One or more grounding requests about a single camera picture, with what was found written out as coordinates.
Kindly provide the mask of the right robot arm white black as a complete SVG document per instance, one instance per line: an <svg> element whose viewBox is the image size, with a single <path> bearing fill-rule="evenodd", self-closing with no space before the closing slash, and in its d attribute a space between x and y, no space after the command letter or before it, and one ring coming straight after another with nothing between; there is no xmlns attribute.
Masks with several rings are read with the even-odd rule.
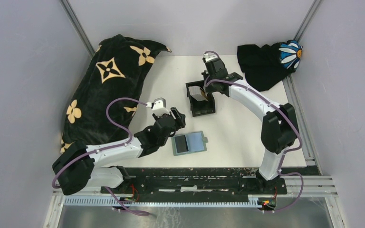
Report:
<svg viewBox="0 0 365 228"><path fill-rule="evenodd" d="M206 67L202 73L204 91L217 92L239 102L261 121L260 139L265 152L255 186L258 192L267 194L275 187L274 179L280 174L284 155L300 140L294 107L272 101L239 74L228 73L220 57L207 54L202 60Z"/></svg>

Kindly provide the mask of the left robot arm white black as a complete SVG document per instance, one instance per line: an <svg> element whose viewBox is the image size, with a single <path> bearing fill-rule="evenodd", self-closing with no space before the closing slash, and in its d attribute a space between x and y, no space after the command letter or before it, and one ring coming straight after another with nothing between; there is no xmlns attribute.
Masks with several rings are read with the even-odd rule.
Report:
<svg viewBox="0 0 365 228"><path fill-rule="evenodd" d="M73 143L52 165L52 187L72 195L90 187L109 187L119 193L130 189L131 177L114 163L150 155L186 126L186 116L176 107L155 116L155 122L132 137L101 145Z"/></svg>

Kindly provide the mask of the green leather card holder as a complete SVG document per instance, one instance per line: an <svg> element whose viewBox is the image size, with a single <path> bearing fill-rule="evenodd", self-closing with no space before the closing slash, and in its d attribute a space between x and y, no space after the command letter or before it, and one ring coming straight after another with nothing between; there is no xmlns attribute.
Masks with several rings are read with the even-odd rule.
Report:
<svg viewBox="0 0 365 228"><path fill-rule="evenodd" d="M171 140L174 156L205 152L209 142L203 131L175 135Z"/></svg>

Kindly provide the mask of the black plastic bin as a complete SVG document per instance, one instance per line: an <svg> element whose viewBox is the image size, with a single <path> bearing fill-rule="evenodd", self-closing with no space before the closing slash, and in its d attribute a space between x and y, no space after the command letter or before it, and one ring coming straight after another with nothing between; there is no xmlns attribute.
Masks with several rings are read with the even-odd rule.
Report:
<svg viewBox="0 0 365 228"><path fill-rule="evenodd" d="M198 101L194 97L191 96L189 88L198 86L200 89L203 89L204 81L194 81L188 82L185 84L187 97L190 102L190 111L193 117L215 114L216 113L216 105L215 99L212 94L207 94L207 100Z"/></svg>

